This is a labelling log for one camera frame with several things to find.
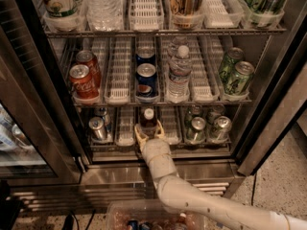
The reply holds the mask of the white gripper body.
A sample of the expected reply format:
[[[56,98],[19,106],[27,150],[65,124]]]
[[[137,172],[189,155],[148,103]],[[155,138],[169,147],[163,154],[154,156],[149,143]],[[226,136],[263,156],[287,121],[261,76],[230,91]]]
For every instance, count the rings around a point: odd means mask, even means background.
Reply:
[[[141,153],[153,180],[158,180],[167,175],[177,174],[177,168],[171,155],[170,146],[164,140],[149,140]]]

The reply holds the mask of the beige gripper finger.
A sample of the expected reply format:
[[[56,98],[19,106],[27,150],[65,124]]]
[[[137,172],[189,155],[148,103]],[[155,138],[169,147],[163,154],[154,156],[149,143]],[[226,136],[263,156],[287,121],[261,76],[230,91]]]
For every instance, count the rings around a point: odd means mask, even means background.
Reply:
[[[157,121],[157,126],[156,126],[154,137],[158,139],[165,138],[165,131],[160,121]]]
[[[142,131],[142,128],[139,124],[134,126],[134,132],[139,148],[140,150],[143,150],[143,148],[145,147],[146,143],[149,140],[149,137]]]

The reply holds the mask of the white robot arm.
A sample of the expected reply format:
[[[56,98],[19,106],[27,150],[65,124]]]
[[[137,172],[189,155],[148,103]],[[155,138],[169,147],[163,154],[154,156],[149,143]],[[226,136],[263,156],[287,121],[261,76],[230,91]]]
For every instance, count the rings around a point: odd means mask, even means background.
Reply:
[[[134,132],[158,198],[166,207],[201,214],[230,230],[307,230],[306,220],[210,195],[181,178],[160,122],[153,139],[140,125],[134,126]]]

